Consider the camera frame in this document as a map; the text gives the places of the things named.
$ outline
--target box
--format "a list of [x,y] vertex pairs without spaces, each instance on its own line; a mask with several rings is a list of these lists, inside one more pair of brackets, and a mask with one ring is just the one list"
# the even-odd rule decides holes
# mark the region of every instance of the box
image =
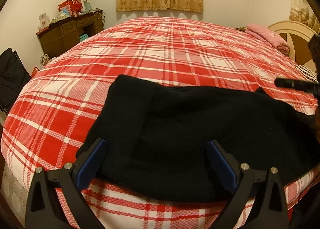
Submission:
[[84,35],[80,36],[80,41],[84,41],[85,39],[89,38],[89,35],[87,35],[86,33]]

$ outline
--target black chair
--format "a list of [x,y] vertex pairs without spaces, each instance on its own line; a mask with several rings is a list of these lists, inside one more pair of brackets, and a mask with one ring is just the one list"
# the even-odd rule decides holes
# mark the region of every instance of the black chair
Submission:
[[31,76],[16,51],[8,48],[0,55],[0,111],[9,113],[24,85]]

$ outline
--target desk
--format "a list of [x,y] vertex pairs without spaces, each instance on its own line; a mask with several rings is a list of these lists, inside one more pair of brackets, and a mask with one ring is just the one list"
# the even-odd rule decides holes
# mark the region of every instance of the desk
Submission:
[[69,17],[50,24],[37,33],[42,50],[50,58],[58,57],[80,42],[79,36],[89,37],[103,30],[102,11]]

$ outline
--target bed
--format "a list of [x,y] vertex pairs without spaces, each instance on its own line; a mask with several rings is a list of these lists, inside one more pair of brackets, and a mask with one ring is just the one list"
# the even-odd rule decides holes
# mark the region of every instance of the bed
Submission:
[[316,71],[316,65],[312,60],[308,42],[317,34],[310,27],[296,21],[281,21],[268,27],[270,30],[280,34],[289,44],[289,58],[297,64],[303,64],[311,71]]
[[[168,86],[210,85],[248,91],[262,87],[296,110],[314,114],[317,101],[311,95],[274,85],[279,76],[304,79],[294,66],[293,60],[272,46],[215,24],[142,17],[111,27],[52,61],[21,91],[1,139],[6,160],[3,194],[7,201],[14,200],[13,211],[19,207],[14,212],[23,223],[35,168],[59,169],[75,160],[119,74]],[[319,174],[320,165],[285,186],[288,209],[319,181]],[[62,193],[57,194],[69,223],[78,228]],[[111,229],[128,225],[208,228],[225,204],[157,201],[99,179],[82,194],[102,224]],[[252,204],[253,199],[247,202],[236,228],[244,224]]]

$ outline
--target metal screw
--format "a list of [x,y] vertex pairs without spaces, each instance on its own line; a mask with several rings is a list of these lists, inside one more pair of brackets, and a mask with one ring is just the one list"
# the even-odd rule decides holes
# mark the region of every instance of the metal screw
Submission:
[[277,173],[278,173],[278,169],[275,168],[275,167],[272,167],[270,170],[271,170],[271,172],[272,172],[273,174],[277,174]]
[[71,169],[73,166],[73,164],[71,162],[67,162],[63,167],[66,169],[66,170],[69,170]]
[[42,167],[38,167],[38,168],[36,168],[36,173],[40,173],[42,170],[43,170]]
[[248,170],[248,169],[250,168],[250,166],[249,166],[248,163],[242,163],[242,164],[240,165],[240,167],[241,167],[244,171],[246,171],[246,170]]

